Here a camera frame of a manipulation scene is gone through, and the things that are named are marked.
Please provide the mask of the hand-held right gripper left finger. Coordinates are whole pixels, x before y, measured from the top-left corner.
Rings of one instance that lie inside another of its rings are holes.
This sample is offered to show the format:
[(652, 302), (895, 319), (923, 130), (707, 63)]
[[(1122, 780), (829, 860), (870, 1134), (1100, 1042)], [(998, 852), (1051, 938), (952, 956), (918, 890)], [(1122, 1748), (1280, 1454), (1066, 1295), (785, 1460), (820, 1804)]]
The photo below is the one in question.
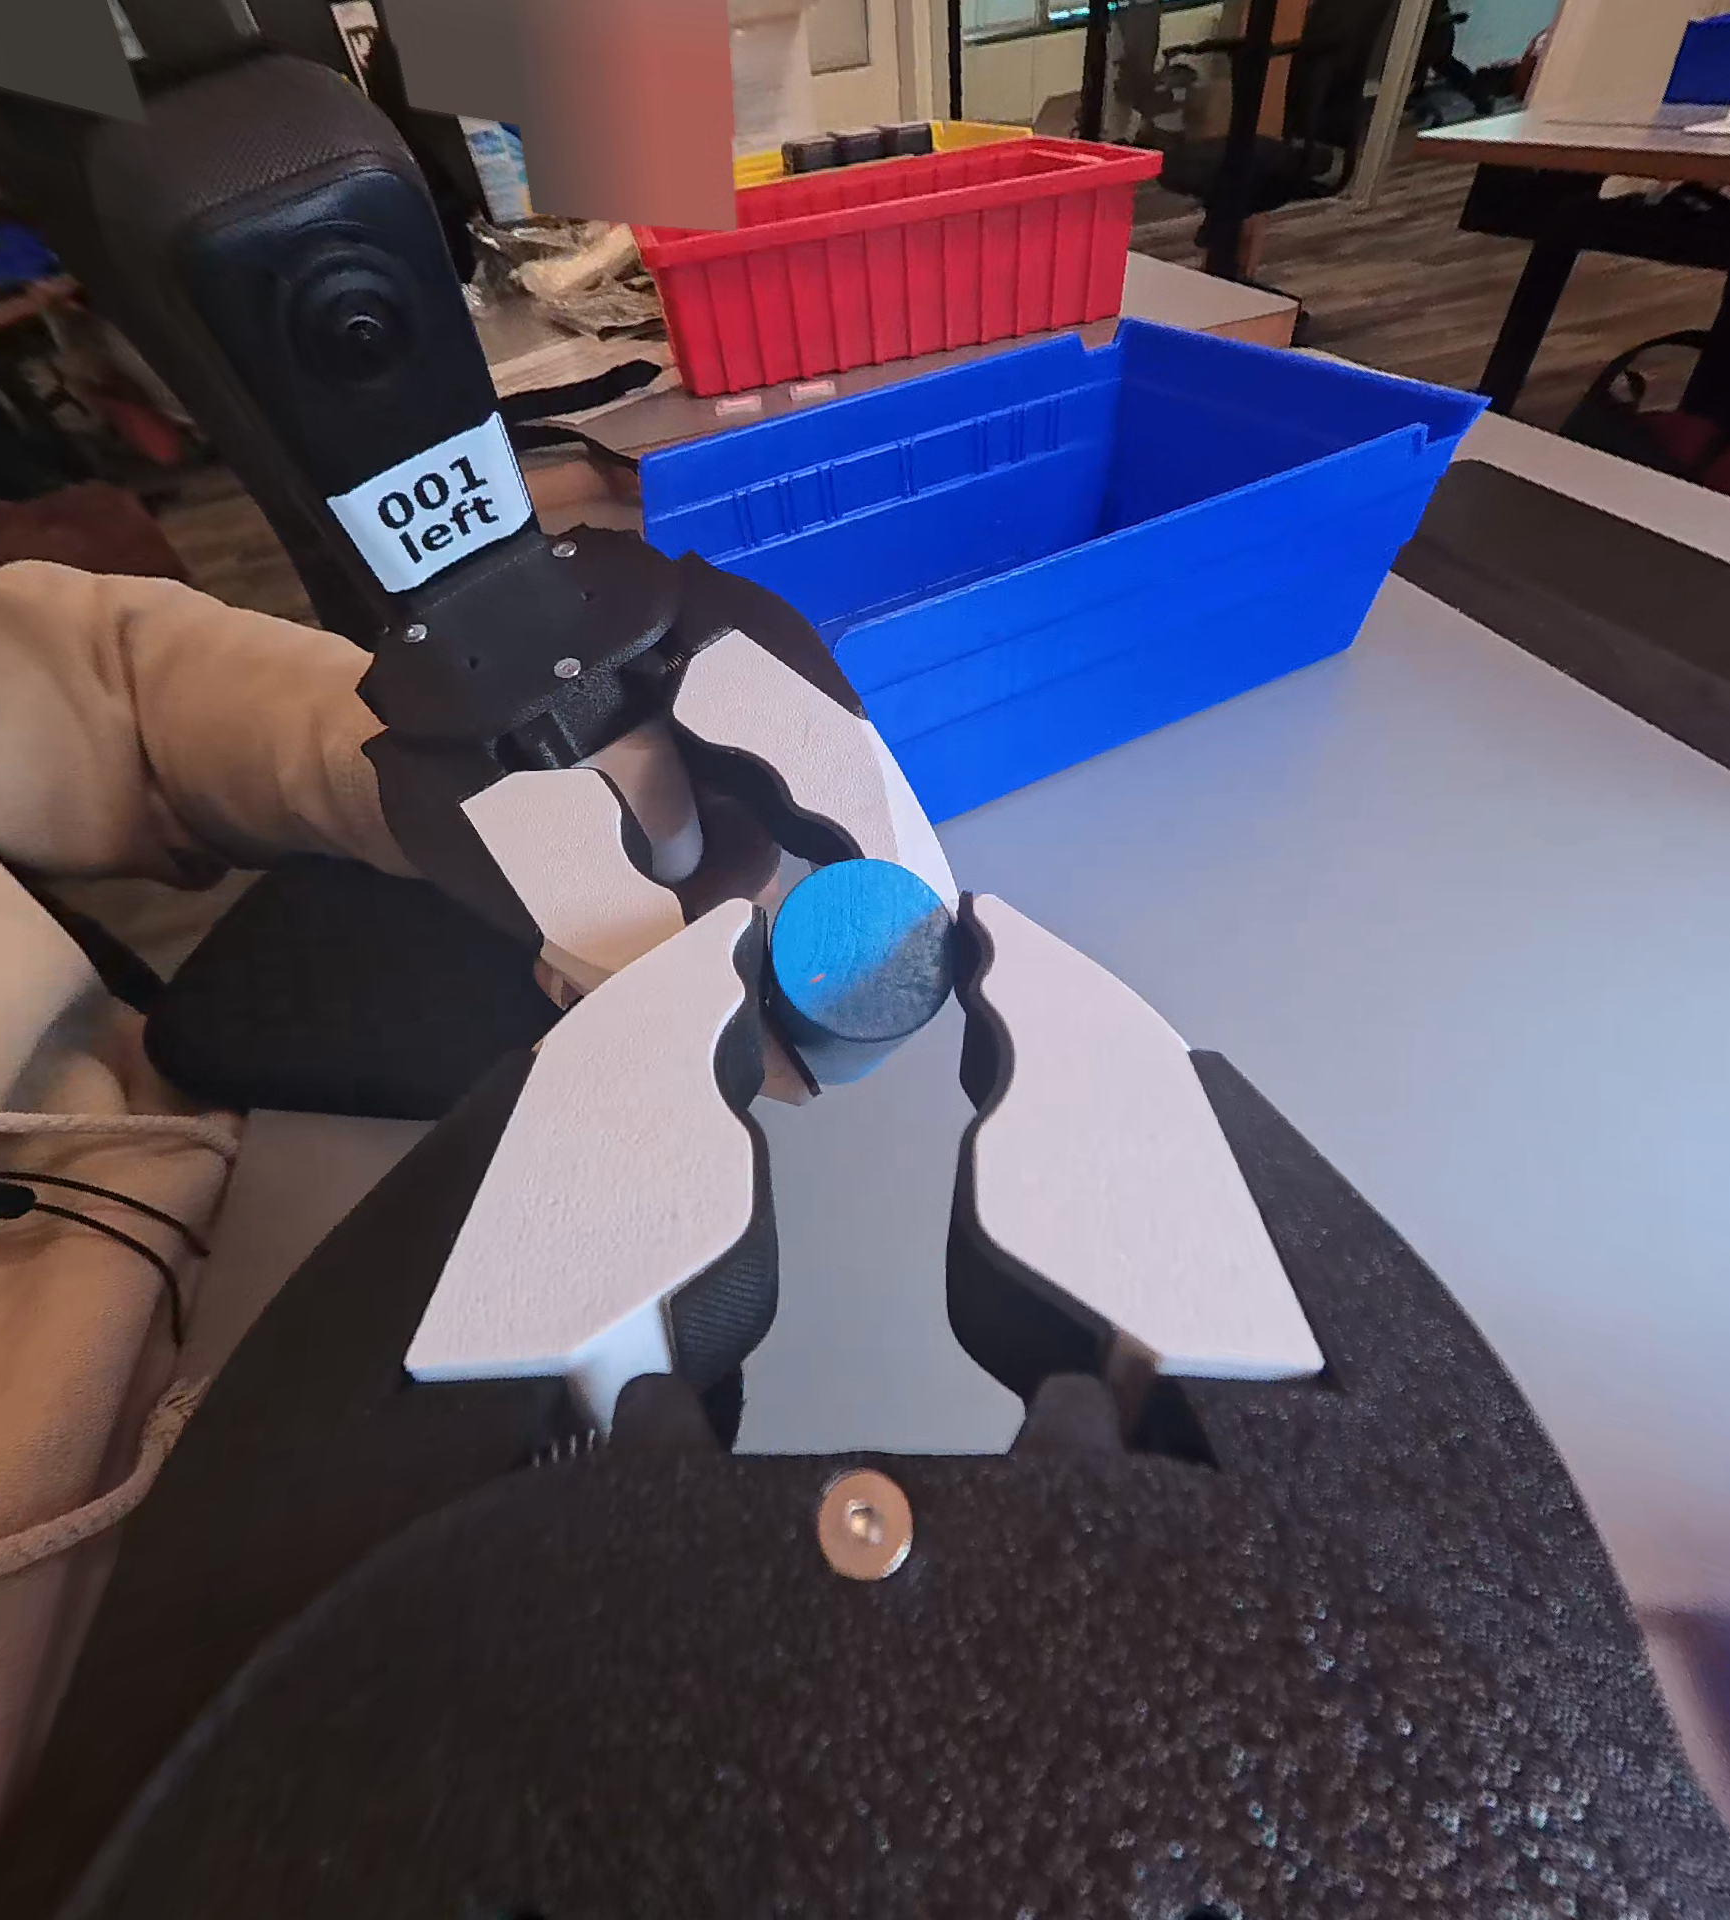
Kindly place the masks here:
[(610, 1433), (672, 1377), (719, 1438), (780, 1308), (766, 920), (728, 902), (580, 998), (536, 1049), (404, 1355), (419, 1385), (560, 1380)]

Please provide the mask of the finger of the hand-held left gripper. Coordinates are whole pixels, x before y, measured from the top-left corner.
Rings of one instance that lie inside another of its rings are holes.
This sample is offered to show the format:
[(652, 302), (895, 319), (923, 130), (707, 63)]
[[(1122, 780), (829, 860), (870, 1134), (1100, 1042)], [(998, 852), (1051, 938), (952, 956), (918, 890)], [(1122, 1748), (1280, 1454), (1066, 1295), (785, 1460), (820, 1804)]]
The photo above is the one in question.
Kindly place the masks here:
[(538, 932), (552, 994), (586, 996), (728, 901), (679, 762), (512, 772), (467, 826)]
[(693, 787), (807, 869), (873, 860), (957, 909), (945, 850), (873, 722), (731, 631), (677, 672), (667, 726)]

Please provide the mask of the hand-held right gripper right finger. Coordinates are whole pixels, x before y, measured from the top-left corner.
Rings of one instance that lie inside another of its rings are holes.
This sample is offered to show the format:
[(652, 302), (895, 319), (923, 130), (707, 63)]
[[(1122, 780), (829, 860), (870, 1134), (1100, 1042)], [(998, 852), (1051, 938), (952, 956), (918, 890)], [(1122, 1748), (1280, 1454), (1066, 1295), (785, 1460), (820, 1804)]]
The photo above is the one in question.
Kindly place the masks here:
[(1008, 1392), (1051, 1377), (1313, 1380), (1325, 1361), (1187, 1042), (1102, 964), (966, 895), (972, 1119), (948, 1320)]

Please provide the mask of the blue wooden cylinder block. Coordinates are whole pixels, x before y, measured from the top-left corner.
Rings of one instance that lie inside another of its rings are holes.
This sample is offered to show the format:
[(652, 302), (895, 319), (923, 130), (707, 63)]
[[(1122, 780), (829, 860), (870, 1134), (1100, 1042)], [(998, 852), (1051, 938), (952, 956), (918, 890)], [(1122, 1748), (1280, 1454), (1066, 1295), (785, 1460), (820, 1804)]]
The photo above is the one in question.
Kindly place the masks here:
[(915, 873), (849, 858), (801, 877), (766, 926), (763, 1015), (815, 1093), (851, 1087), (954, 993), (956, 914)]

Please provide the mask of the person's left forearm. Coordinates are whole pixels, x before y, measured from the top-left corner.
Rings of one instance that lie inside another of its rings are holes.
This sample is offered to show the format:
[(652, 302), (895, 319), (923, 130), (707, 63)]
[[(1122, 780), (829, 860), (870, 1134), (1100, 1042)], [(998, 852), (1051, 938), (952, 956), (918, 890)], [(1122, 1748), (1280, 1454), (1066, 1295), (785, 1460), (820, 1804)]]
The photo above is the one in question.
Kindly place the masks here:
[(350, 640), (158, 579), (0, 567), (0, 858), (197, 888), (294, 854), (411, 879)]

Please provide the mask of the clear plastic bag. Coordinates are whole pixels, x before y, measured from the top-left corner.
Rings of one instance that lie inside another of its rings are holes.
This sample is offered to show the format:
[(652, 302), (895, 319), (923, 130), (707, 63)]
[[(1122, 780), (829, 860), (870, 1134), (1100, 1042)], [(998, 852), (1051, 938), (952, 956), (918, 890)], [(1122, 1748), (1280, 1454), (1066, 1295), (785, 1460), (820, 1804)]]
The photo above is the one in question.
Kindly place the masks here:
[(467, 302), (478, 319), (597, 341), (664, 333), (661, 299), (630, 225), (475, 216), (467, 233)]

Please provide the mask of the black wrist rest pad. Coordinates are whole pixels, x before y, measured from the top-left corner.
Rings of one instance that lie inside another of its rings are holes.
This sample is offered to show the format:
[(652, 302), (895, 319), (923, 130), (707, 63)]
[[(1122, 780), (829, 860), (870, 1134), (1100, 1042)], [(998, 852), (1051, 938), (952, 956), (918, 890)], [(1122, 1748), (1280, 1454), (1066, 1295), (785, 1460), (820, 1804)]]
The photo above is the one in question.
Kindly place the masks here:
[(294, 857), (205, 930), (141, 1038), (213, 1109), (433, 1122), (560, 1015), (533, 951), (438, 886)]

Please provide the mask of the red plastic bin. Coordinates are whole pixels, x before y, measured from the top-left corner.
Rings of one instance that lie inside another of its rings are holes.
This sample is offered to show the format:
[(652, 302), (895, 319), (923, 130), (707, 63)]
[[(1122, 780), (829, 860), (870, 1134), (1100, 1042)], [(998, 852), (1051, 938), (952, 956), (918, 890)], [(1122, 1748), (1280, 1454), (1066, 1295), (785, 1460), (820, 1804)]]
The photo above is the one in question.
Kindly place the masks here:
[(1156, 151), (1029, 136), (784, 176), (722, 233), (638, 227), (682, 386), (716, 399), (1115, 319)]

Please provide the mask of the person's beige hoodie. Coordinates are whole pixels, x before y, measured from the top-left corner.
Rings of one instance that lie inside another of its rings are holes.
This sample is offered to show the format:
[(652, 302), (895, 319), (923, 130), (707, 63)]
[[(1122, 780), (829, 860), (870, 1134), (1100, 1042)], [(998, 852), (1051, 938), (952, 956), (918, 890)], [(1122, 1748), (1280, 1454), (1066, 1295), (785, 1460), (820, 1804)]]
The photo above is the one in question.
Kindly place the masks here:
[(110, 1567), (199, 1405), (176, 1325), (239, 1145), (181, 1112), (141, 1018), (0, 862), (0, 1820), (45, 1740)]

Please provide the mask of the row of black pieces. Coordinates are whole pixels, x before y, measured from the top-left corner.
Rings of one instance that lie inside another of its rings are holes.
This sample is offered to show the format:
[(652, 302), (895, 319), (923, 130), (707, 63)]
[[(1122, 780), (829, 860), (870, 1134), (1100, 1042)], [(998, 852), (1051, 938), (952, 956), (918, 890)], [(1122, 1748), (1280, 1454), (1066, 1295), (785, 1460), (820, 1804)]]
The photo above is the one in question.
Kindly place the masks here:
[(895, 159), (922, 159), (931, 152), (933, 124), (908, 120), (789, 138), (780, 146), (780, 165), (784, 176), (801, 178)]

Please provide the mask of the yellow plastic bin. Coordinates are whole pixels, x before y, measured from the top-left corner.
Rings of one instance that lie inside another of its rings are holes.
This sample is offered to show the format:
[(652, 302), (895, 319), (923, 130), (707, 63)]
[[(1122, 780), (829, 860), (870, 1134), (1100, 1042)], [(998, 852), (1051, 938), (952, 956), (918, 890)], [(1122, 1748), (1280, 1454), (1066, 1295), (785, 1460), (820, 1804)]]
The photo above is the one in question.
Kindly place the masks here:
[[(966, 152), (1029, 138), (1034, 134), (1029, 124), (1016, 123), (931, 119), (926, 123), (926, 126), (931, 143), (930, 151), (936, 155)], [(740, 155), (733, 157), (731, 162), (731, 180), (735, 190), (752, 190), (774, 184), (784, 180), (787, 172), (789, 168), (785, 165), (784, 146)]]

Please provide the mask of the red and black backpack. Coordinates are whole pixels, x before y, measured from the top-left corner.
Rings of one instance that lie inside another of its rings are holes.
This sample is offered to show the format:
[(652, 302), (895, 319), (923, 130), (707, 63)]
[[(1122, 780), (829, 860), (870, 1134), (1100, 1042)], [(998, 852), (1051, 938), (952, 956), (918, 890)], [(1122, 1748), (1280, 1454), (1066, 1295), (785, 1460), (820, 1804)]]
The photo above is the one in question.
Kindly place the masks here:
[(1706, 341), (1701, 330), (1676, 330), (1619, 352), (1584, 389), (1559, 437), (1730, 499), (1730, 435), (1682, 406), (1645, 406), (1640, 368), (1650, 354), (1701, 351)]

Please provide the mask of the wooden background desk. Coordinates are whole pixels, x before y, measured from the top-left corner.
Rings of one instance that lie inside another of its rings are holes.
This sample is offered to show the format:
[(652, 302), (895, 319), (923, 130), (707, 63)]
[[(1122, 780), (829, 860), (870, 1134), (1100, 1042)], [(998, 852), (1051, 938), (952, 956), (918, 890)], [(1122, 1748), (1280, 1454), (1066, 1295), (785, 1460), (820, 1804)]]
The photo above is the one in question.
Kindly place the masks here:
[(1693, 133), (1699, 116), (1579, 123), (1520, 111), (1418, 134), (1419, 159), (1476, 171), (1460, 229), (1528, 247), (1476, 384), (1495, 415), (1513, 415), (1579, 257), (1730, 268), (1730, 212), (1683, 201), (1730, 188), (1730, 134)]

